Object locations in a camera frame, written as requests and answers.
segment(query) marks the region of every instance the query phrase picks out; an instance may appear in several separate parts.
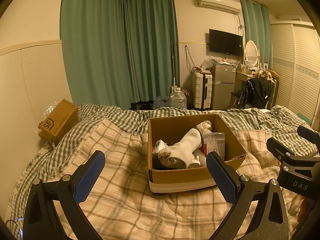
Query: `refrigerator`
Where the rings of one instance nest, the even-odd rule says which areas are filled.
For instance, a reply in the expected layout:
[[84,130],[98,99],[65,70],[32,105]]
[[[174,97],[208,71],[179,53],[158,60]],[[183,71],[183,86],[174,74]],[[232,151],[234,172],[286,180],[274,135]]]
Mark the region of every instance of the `refrigerator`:
[[215,64],[212,68],[212,110],[227,110],[234,91],[236,66]]

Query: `beige plaid blanket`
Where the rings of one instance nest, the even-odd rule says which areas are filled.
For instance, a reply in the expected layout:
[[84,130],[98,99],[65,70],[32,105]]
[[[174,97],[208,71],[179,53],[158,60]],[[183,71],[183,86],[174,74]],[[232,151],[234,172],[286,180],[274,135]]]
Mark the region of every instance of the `beige plaid blanket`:
[[[266,149],[271,134],[238,130],[234,134],[247,151],[237,172],[254,181],[277,178],[279,163]],[[106,165],[87,200],[80,207],[103,239],[208,239],[220,225],[231,204],[217,187],[170,195],[153,195],[147,176],[148,135],[132,135],[103,119],[87,134],[55,179],[72,174],[95,150],[105,153]],[[297,225],[302,198],[283,189],[290,236]],[[76,239],[59,202],[56,208],[67,235]],[[236,239],[243,236],[256,203],[249,209]]]

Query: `teal curtain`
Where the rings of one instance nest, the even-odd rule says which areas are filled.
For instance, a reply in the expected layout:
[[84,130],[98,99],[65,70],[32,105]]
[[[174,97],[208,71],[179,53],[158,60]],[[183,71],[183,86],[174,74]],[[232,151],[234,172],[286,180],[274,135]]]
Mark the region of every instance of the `teal curtain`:
[[173,0],[124,0],[124,29],[134,101],[169,94],[172,53],[179,85],[177,29]]
[[252,0],[240,0],[244,14],[245,38],[252,40],[260,51],[260,62],[264,60],[272,68],[272,36],[268,7],[254,4]]
[[78,105],[129,109],[169,95],[171,41],[179,77],[173,0],[62,0],[60,38]]

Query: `air conditioner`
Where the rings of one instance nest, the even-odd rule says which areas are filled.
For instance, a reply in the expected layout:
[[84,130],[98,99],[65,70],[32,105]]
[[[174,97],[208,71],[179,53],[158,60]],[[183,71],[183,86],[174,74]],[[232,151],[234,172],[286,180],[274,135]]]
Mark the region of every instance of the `air conditioner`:
[[233,14],[239,14],[241,11],[241,4],[233,0],[198,0],[198,5]]

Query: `oval mirror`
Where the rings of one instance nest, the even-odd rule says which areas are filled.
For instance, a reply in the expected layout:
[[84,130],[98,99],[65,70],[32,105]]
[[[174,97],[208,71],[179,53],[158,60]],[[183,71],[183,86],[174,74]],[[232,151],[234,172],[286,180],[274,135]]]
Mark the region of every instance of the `oval mirror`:
[[256,44],[253,41],[248,41],[245,49],[244,55],[246,60],[251,61],[251,65],[255,66],[258,62],[258,49]]

